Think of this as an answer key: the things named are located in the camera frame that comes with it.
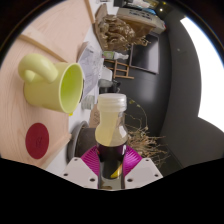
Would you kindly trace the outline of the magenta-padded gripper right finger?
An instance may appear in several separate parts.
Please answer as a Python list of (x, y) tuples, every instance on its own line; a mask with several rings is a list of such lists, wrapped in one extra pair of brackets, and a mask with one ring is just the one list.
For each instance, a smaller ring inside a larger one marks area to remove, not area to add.
[(143, 187), (162, 178), (150, 158), (142, 158), (130, 146), (127, 147), (123, 160), (123, 181), (125, 189)]

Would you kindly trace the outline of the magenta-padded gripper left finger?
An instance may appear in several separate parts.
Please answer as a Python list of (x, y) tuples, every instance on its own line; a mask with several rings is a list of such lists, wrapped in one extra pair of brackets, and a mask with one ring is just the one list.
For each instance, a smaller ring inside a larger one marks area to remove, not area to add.
[(84, 188), (97, 189), (99, 185), (100, 161), (97, 148), (92, 147), (81, 157), (68, 163), (61, 177)]

